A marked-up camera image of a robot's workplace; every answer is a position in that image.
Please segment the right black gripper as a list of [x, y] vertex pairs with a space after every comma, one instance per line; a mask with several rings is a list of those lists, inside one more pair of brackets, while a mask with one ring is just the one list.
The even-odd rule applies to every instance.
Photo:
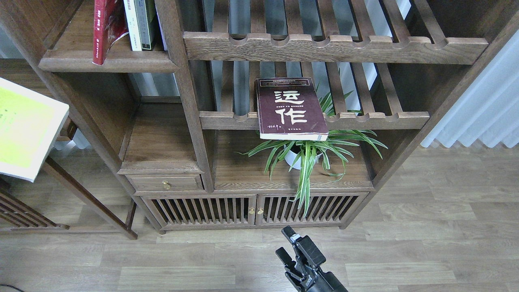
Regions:
[[280, 247], [275, 253], [285, 266], [285, 275], [299, 292], [346, 292], [347, 289], [332, 272], [324, 273], [320, 268], [326, 262], [309, 236], [301, 237], [291, 226], [286, 226], [281, 233], [291, 242], [296, 255], [296, 262], [287, 251]]

